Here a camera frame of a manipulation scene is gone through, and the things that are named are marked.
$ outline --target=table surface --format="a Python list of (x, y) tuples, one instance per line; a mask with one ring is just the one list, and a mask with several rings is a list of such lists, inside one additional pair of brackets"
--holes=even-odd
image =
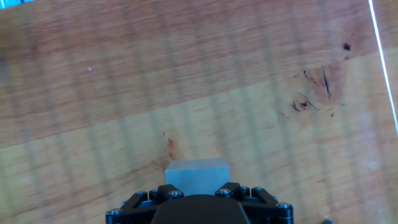
[[(397, 99), (398, 3), (373, 4)], [(38, 0), (0, 11), (0, 52), (0, 223), (103, 223), (212, 157), (296, 223), (398, 223), (367, 1)]]

